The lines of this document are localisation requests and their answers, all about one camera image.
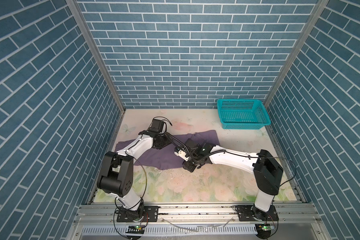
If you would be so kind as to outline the purple trousers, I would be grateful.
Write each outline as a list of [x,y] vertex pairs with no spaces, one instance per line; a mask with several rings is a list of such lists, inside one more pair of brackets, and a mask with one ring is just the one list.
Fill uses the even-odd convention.
[[[175,135],[177,139],[185,143],[188,139],[192,139],[197,144],[210,143],[220,145],[217,132],[209,130],[186,135]],[[147,167],[155,167],[159,170],[179,169],[183,167],[183,159],[175,155],[175,146],[170,144],[161,150],[149,149],[144,152],[138,161]]]

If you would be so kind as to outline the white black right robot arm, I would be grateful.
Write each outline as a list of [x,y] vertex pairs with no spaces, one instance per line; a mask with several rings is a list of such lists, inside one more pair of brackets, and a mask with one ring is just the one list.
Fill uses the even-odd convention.
[[259,190],[251,207],[252,216],[258,221],[268,218],[274,197],[279,194],[284,173],[282,166],[268,151],[238,152],[210,143],[200,145],[188,139],[183,147],[176,147],[174,153],[184,160],[183,168],[191,173],[206,164],[215,164],[253,174]]

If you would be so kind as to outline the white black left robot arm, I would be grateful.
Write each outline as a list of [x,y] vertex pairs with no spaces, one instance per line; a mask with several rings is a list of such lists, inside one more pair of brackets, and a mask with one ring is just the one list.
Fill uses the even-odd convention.
[[127,221],[144,218],[144,200],[132,189],[134,163],[148,150],[160,150],[171,143],[164,133],[142,131],[129,145],[116,152],[107,152],[97,178],[97,188],[121,203],[117,211]]

